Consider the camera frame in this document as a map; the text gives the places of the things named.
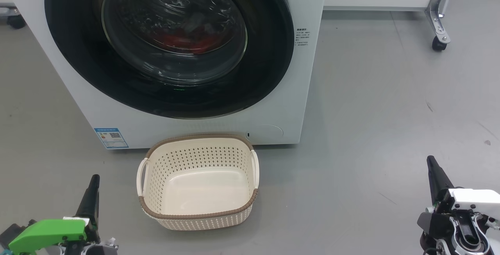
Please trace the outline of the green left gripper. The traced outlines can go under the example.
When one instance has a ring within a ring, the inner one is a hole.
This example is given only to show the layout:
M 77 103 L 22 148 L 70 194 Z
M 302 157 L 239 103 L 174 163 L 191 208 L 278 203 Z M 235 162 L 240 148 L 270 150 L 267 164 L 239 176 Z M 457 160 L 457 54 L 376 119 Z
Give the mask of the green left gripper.
M 100 175 L 93 175 L 75 214 L 79 218 L 45 219 L 34 223 L 9 243 L 11 253 L 36 254 L 46 247 L 65 244 L 65 254 L 81 254 L 87 239 L 87 225 L 95 232 L 98 230 L 99 188 Z

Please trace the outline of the printed warning text label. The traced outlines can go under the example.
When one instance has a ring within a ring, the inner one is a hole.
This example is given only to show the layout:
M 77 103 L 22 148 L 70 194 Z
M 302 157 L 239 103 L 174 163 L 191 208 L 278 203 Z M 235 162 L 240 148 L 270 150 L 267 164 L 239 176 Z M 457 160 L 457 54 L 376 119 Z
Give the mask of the printed warning text label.
M 295 31 L 295 46 L 308 46 L 311 33 L 306 28 L 296 29 Z

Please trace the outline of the cream perforated laundry basket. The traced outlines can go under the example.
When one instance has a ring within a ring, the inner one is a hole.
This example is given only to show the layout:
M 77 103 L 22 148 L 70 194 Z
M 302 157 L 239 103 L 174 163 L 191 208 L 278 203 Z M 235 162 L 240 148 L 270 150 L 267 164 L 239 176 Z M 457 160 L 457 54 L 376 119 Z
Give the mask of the cream perforated laundry basket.
M 155 144 L 136 173 L 142 210 L 177 231 L 227 228 L 252 211 L 260 181 L 252 144 L 231 134 L 201 134 Z

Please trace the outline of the red and white garment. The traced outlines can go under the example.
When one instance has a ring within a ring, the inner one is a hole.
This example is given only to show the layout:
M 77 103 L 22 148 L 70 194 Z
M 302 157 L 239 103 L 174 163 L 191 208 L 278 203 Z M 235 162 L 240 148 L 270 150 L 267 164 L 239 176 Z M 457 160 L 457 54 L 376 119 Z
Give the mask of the red and white garment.
M 151 35 L 158 47 L 168 52 L 201 55 L 217 50 L 226 45 L 232 38 L 232 31 L 211 31 L 196 28 L 191 32 L 178 28 L 173 31 L 157 30 Z

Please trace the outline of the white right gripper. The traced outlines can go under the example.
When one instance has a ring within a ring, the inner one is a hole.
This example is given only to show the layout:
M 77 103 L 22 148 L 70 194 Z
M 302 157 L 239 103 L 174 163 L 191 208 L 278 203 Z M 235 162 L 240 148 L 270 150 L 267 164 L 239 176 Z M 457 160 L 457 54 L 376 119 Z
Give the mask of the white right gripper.
M 500 193 L 490 189 L 455 189 L 433 155 L 427 157 L 427 169 L 434 213 L 472 211 L 490 218 L 500 218 Z

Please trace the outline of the grey plastic lid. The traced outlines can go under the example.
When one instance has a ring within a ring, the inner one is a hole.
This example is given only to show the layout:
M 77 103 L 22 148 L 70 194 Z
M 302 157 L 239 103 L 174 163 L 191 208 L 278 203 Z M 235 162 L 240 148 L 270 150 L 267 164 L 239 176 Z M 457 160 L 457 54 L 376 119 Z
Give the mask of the grey plastic lid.
M 253 145 L 280 144 L 283 131 L 275 125 L 256 125 L 246 131 L 245 138 Z

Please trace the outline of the metal frame leg angled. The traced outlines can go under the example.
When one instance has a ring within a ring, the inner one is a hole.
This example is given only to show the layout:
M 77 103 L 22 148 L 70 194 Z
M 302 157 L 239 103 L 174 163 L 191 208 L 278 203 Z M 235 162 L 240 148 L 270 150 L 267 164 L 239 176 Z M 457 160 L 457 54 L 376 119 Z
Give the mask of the metal frame leg angled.
M 424 12 L 434 29 L 435 36 L 439 38 L 440 42 L 448 44 L 450 43 L 450 37 L 442 22 L 447 6 L 448 0 L 430 0 Z

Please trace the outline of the white front-load washing machine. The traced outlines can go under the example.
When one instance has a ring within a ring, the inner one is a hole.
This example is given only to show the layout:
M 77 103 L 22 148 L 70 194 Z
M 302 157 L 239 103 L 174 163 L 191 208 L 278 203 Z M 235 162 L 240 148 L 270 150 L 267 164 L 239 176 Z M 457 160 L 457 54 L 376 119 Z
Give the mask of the white front-load washing machine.
M 195 134 L 245 138 L 246 131 L 256 125 L 281 128 L 280 144 L 300 142 L 324 0 L 287 0 L 294 27 L 293 55 L 276 88 L 247 109 L 207 119 L 156 116 L 105 95 L 82 78 L 61 54 L 48 27 L 45 0 L 13 1 L 91 127 L 118 128 L 129 149 L 152 148 L 164 139 Z M 301 28 L 311 33 L 308 46 L 295 46 L 295 31 Z

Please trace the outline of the blue energy label sticker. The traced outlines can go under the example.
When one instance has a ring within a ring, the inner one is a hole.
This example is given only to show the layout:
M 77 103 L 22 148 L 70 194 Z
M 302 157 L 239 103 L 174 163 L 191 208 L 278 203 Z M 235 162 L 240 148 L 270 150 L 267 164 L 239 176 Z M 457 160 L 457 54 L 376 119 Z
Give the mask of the blue energy label sticker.
M 107 149 L 130 148 L 118 128 L 94 128 L 94 131 Z

